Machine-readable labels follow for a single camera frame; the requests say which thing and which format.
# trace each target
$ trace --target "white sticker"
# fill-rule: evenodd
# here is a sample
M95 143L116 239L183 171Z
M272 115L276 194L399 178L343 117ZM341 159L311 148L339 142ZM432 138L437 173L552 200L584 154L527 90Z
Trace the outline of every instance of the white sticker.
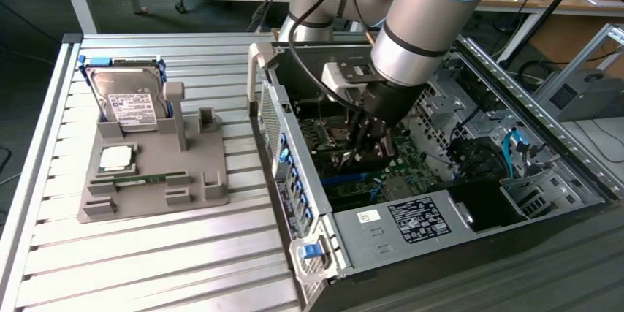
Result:
M156 124L155 106L149 94L108 94L113 114L123 126Z
M377 210L369 210L364 212L357 212L357 218L360 219L360 223L373 222L381 219Z

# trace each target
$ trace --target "hard drive label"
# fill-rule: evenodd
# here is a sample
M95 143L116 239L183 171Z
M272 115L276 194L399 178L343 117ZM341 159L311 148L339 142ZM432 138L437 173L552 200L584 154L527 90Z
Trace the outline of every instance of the hard drive label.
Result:
M121 126L156 124L155 106L149 94L108 94L108 100Z
M404 240L409 243L451 233L447 222L429 197L388 206Z

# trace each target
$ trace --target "hard drive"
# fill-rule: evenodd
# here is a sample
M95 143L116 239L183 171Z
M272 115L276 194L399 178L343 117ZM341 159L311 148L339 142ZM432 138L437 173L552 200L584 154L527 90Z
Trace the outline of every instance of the hard drive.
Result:
M85 68L103 119L119 122L124 132L153 131L156 120L171 115L160 66L155 61L137 64L141 63L113 62Z

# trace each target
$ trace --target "metal table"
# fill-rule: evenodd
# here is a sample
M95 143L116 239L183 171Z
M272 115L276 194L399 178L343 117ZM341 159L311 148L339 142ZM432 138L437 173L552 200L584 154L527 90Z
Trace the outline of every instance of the metal table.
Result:
M271 35L89 35L63 44L1 238L0 311L299 311L247 112L248 46L260 41ZM76 221L97 114L80 54L161 55L169 81L187 87L183 111L216 108L228 205Z

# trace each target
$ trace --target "blue latch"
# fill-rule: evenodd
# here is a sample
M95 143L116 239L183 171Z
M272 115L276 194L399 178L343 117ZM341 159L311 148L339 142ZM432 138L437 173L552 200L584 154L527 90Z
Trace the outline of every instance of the blue latch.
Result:
M285 162L285 159L288 158L289 154L291 154L291 150L285 148L280 153L280 162Z
M111 63L111 58L92 58L89 60L89 67L109 67Z
M308 244L299 248L299 255L303 259L313 259L323 256L321 244Z

